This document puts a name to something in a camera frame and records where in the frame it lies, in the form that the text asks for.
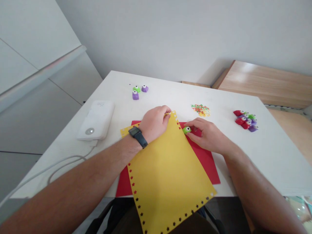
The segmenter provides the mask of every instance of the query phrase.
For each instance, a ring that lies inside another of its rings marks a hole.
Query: white cable
[[[3,206],[3,204],[4,204],[17,190],[19,190],[21,187],[23,187],[25,184],[27,184],[27,183],[28,183],[29,181],[31,181],[32,179],[36,178],[37,176],[39,176],[39,175],[41,175],[42,173],[44,173],[44,172],[46,172],[47,170],[49,170],[50,168],[56,166],[57,164],[59,164],[59,163],[65,161],[65,160],[67,160],[67,159],[70,159],[70,158],[80,158],[80,159],[86,160],[85,157],[88,156],[88,155],[92,152],[92,150],[93,150],[94,148],[95,148],[95,146],[93,146],[92,149],[90,150],[90,152],[89,152],[87,155],[85,155],[85,156],[74,155],[74,156],[70,156],[70,157],[64,158],[64,159],[59,160],[59,161],[57,161],[56,163],[52,164],[51,166],[47,167],[46,169],[44,169],[44,170],[38,172],[38,173],[35,174],[34,176],[30,177],[28,180],[24,181],[23,183],[21,183],[20,185],[18,185],[15,189],[13,189],[13,190],[2,200],[2,202],[0,202],[0,208]]]
[[[56,170],[49,176],[48,181],[47,181],[47,185],[49,185],[49,184],[51,183],[51,179],[52,179],[53,175],[54,175],[55,173],[57,173],[57,172],[58,172],[60,169],[62,169],[63,167],[66,167],[67,165],[72,164],[72,163],[75,163],[75,162],[77,162],[77,161],[79,161],[79,160],[81,160],[81,159],[83,159],[84,161],[86,161],[86,160],[87,160],[86,157],[92,152],[92,150],[93,150],[94,148],[95,148],[95,146],[92,147],[92,149],[90,150],[89,153],[87,153],[85,156],[82,156],[83,158],[76,159],[75,161],[72,161],[72,162],[70,162],[70,163],[67,163],[67,164],[61,166],[60,168],[56,169]]]

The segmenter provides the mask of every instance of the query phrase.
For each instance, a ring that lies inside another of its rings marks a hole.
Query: red cardstock
[[[137,124],[141,121],[132,121],[131,125]],[[184,128],[185,122],[180,122],[181,128]],[[202,136],[202,132],[200,130],[197,130],[196,132],[192,131],[192,133],[196,136]],[[196,143],[191,141],[191,139],[186,136],[189,144],[191,145],[192,149],[194,150],[196,156],[198,157],[198,160],[200,161],[202,167],[204,168],[205,172],[207,173],[207,176],[209,177],[211,183],[214,184],[220,184],[220,178],[217,172],[217,168],[215,167],[215,161],[212,157],[212,154],[210,151],[202,149],[199,147]],[[116,197],[123,197],[123,196],[130,196],[132,195],[131,190],[131,182],[129,178],[129,173],[127,166],[122,170],[119,177],[119,183],[117,187]]]

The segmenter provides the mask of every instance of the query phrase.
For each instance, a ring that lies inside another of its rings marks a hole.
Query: white table
[[[132,99],[132,87],[135,85],[149,87],[147,93],[139,93],[139,100]],[[89,152],[90,142],[78,141],[76,135],[94,100],[111,100],[116,107],[107,138],[98,143],[91,155],[121,139],[120,129],[131,125],[132,120],[141,120],[146,111],[155,106],[168,105],[172,110],[176,110],[179,121],[186,122],[198,117],[191,105],[203,104],[211,110],[211,116],[205,119],[215,123],[225,135],[238,144],[282,195],[312,195],[311,166],[258,97],[116,71],[109,73],[23,181],[62,158],[76,154],[85,155]],[[259,130],[251,133],[238,126],[234,122],[234,110],[256,114]],[[213,157],[221,180],[221,184],[215,185],[217,196],[236,196],[223,157],[216,153],[213,153]],[[70,160],[75,159],[69,159],[38,176],[17,191],[12,198],[34,196],[46,186],[50,174]],[[54,179],[76,165],[77,163],[73,163],[60,170]],[[118,180],[119,178],[106,197],[115,196]]]

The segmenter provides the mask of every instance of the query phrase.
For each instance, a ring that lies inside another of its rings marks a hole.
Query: yellow cardstock
[[[128,164],[132,194],[145,234],[172,231],[216,195],[176,112],[170,115],[166,132]],[[133,126],[120,130],[122,137]]]

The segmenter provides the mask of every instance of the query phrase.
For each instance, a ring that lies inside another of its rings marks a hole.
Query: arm
[[[249,157],[213,123],[196,118],[185,124],[200,129],[201,137],[188,133],[200,147],[223,155],[237,195],[251,219],[277,233],[306,233],[286,200],[253,165]]]
[[[149,110],[140,124],[146,141],[167,129],[167,106]],[[45,187],[2,226],[0,233],[72,233],[95,209],[116,177],[142,149],[130,135]]]

